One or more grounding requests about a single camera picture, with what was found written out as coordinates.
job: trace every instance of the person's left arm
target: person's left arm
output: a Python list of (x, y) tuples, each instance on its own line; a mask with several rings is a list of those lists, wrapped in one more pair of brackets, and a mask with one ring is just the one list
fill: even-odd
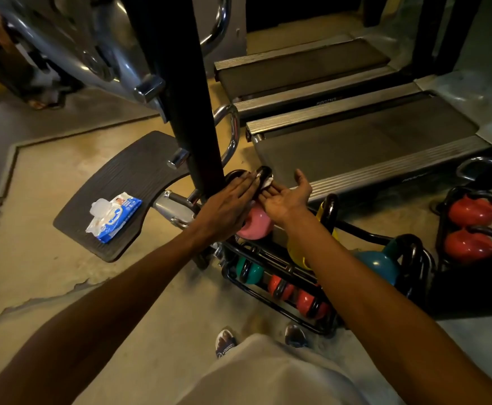
[(0, 373), (0, 404), (70, 404), (100, 373), (176, 273), (239, 230), (259, 186), (244, 174), (193, 223), (40, 327)]

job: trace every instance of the beige shirt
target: beige shirt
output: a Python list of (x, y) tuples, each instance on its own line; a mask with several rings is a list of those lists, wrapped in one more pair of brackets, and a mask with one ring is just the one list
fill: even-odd
[(309, 348), (284, 346), (260, 334), (218, 359), (177, 403), (368, 404), (332, 361)]

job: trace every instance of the forearm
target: forearm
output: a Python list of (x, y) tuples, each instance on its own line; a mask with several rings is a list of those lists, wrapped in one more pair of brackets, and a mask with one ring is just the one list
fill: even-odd
[(308, 211), (285, 227), (332, 305), (409, 404), (492, 402), (492, 380), (423, 311), (339, 244)]
[(0, 403), (73, 402), (203, 246), (186, 230), (47, 321), (0, 374)]

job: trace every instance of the wet wipes package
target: wet wipes package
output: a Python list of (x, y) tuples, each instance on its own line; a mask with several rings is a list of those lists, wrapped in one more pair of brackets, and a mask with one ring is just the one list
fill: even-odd
[(113, 200), (98, 199), (92, 203), (90, 214), (94, 216), (85, 230), (102, 243), (107, 243), (124, 226), (142, 203), (140, 199), (124, 192)]

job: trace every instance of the yellow kettlebell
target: yellow kettlebell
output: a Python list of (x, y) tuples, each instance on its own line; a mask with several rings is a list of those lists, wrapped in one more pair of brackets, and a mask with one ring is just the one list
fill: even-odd
[[(316, 214), (317, 220), (319, 220), (328, 231), (332, 232), (332, 237), (336, 240), (338, 239), (338, 234), (334, 225), (336, 224), (336, 217), (338, 216), (338, 208), (338, 197), (331, 193), (325, 197)], [(287, 252), (296, 265), (305, 268), (306, 270), (311, 270), (307, 265), (304, 253), (297, 245), (293, 244), (291, 240), (287, 241)]]

